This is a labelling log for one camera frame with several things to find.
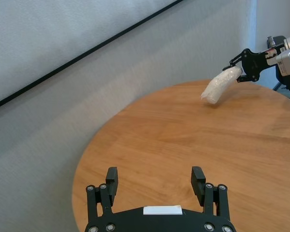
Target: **gray wall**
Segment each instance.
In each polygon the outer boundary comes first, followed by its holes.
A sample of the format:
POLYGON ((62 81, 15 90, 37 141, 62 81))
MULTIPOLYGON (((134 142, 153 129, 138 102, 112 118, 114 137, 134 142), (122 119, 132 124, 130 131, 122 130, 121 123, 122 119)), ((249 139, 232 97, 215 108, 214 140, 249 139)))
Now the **gray wall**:
POLYGON ((0 100, 173 1, 0 0, 0 100))
POLYGON ((1 107, 0 232, 77 231, 73 174, 94 133, 141 96, 213 78, 253 47, 256 4, 186 0, 1 107))

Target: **wood grain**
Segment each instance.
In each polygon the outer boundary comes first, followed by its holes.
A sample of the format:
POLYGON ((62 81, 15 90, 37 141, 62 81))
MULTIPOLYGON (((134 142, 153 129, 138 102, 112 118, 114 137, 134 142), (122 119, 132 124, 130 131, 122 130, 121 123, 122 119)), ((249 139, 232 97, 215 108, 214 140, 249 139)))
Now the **wood grain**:
POLYGON ((200 100, 208 81, 172 86, 129 105, 95 135, 77 167, 73 211, 87 224, 85 187, 117 166, 113 211, 175 205, 201 211, 192 166, 228 186, 238 232, 290 231, 290 100, 270 89, 232 85, 217 105, 200 100))

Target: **white label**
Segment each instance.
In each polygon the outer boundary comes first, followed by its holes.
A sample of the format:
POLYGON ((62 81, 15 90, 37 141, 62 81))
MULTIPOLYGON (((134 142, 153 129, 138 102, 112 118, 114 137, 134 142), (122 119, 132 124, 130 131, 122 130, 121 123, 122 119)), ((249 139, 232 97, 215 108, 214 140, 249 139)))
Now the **white label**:
POLYGON ((180 205, 174 206, 145 206, 143 215, 183 215, 180 205))

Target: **screw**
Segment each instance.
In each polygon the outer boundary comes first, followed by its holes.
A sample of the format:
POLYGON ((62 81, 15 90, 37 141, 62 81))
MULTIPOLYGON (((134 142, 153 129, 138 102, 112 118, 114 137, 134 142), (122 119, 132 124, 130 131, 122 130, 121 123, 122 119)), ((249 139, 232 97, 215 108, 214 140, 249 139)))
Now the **screw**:
POLYGON ((89 232, 98 232, 98 227, 91 227, 90 229, 89 229, 89 232))
POLYGON ((109 232, 109 231, 113 231, 113 230, 115 229, 115 225, 113 225, 113 224, 109 224, 109 225, 106 226, 105 229, 106 229, 106 231, 108 231, 108 232, 109 232))
POLYGON ((232 232, 232 229, 229 226, 223 226, 222 231, 223 232, 232 232))
POLYGON ((214 230, 214 226, 213 226, 212 224, 209 224, 209 223, 206 223, 206 224, 204 225, 204 227, 205 227, 205 229, 206 229, 207 231, 213 231, 213 230, 214 230))

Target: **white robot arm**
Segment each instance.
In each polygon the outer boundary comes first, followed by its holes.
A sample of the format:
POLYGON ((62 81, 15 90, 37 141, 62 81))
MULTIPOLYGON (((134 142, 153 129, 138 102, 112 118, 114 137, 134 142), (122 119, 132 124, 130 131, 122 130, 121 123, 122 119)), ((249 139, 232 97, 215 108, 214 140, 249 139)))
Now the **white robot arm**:
POLYGON ((290 90, 290 37, 276 43, 272 36, 268 37, 268 50, 260 53, 253 53, 249 48, 242 51, 230 61, 230 65, 223 69, 223 72, 216 76, 202 93, 201 98, 206 98, 209 103, 215 104, 225 89, 234 81, 245 82, 259 80, 260 73, 270 67, 276 66, 278 80, 285 84, 290 90), (245 72, 237 67, 242 62, 245 72))

